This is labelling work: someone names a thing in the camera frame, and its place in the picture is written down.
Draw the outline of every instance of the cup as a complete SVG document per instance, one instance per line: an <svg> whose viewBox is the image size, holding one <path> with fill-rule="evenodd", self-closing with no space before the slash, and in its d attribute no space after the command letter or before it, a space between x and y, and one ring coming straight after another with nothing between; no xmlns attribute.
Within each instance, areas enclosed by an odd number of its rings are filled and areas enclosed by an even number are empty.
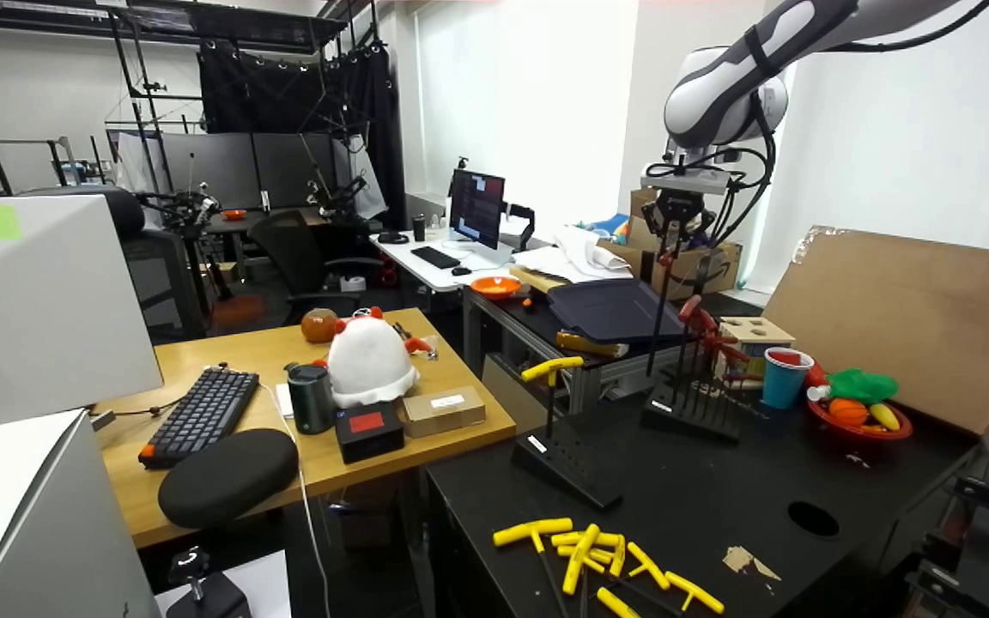
<svg viewBox="0 0 989 618"><path fill-rule="evenodd" d="M761 406L791 413L805 390L805 378L815 366L815 355L797 346L769 346L761 371Z"/></svg>
<svg viewBox="0 0 989 618"><path fill-rule="evenodd" d="M289 366L289 399L300 433L325 433L334 424L331 375L317 362Z"/></svg>
<svg viewBox="0 0 989 618"><path fill-rule="evenodd" d="M416 244L427 244L427 219L412 219Z"/></svg>

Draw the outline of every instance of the plastic fruit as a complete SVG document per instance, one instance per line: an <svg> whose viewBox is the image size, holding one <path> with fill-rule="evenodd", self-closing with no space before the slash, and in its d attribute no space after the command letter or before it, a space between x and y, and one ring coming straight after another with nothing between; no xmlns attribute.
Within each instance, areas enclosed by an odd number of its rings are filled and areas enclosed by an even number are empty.
<svg viewBox="0 0 989 618"><path fill-rule="evenodd" d="M894 413L894 406L873 406L870 408L873 413L873 418L881 424L881 430L890 430L890 433L901 433L901 415Z"/></svg>
<svg viewBox="0 0 989 618"><path fill-rule="evenodd" d="M300 318L300 329L302 329L307 344L331 344L335 337L335 329L341 329L341 318L331 310L310 310Z"/></svg>
<svg viewBox="0 0 989 618"><path fill-rule="evenodd" d="M834 399L831 402L831 418L840 421L840 424L865 424L870 406L853 402L853 399Z"/></svg>

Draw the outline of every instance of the black table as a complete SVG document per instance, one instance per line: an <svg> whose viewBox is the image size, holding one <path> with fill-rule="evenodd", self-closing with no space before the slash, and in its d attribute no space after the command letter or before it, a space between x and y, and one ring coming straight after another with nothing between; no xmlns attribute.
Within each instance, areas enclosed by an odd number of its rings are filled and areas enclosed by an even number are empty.
<svg viewBox="0 0 989 618"><path fill-rule="evenodd" d="M715 590L728 613L779 613L856 549L885 542L894 523L977 450L976 434L917 418L909 442L870 452L863 468L805 413L753 421L738 445L641 430L636 415L639 402L574 418L596 474L626 492L608 515L515 468L510 445L429 468L443 613L461 612L452 590L497 598L470 600L466 613L557 613L537 551L492 544L495 529L549 515L574 515L578 529L596 523L629 531L661 566ZM800 529L793 503L823 506L838 531ZM728 572L728 544L753 549L783 584L769 590L766 580Z"/></svg>

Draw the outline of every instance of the black chair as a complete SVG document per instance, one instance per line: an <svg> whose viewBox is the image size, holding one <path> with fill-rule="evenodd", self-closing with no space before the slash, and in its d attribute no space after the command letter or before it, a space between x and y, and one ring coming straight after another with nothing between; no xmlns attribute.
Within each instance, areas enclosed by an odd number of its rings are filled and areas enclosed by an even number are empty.
<svg viewBox="0 0 989 618"><path fill-rule="evenodd" d="M141 312L155 344L196 338L208 331L208 315L196 295L196 271L183 238L169 230L141 230L123 239L123 259L141 299Z"/></svg>
<svg viewBox="0 0 989 618"><path fill-rule="evenodd" d="M251 239L277 268L289 303L289 322L313 306L354 312L358 306L402 306L406 290L390 282L389 264L372 256L372 239L349 225L310 225L302 211L277 210L251 225Z"/></svg>

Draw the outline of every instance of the robotic arm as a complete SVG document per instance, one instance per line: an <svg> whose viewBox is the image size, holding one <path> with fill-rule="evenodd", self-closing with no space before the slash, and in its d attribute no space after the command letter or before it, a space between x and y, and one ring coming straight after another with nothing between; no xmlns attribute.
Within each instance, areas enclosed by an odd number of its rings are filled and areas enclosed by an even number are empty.
<svg viewBox="0 0 989 618"><path fill-rule="evenodd" d="M906 29L957 0L783 0L724 52L696 52L667 99L667 130L687 152L753 136L753 91L769 125L786 96L766 82L810 52Z"/></svg>
<svg viewBox="0 0 989 618"><path fill-rule="evenodd" d="M653 163L644 176L644 185L660 187L661 215L683 224L687 239L696 232L706 244L724 239L761 195L777 163L774 130L791 101L779 73L815 52L917 48L957 29L989 6L989 0L976 0L969 13L913 40L863 45L865 36L896 34L943 13L951 4L961 0L779 0L777 11L753 22L732 48L695 52L661 105L669 135L667 161ZM766 154L728 146L745 136L761 136ZM761 183L735 183L735 176L706 163L738 154L755 154L761 161ZM745 211L728 224L732 200L742 187L759 193L747 200ZM703 193L724 193L716 215L703 211Z"/></svg>

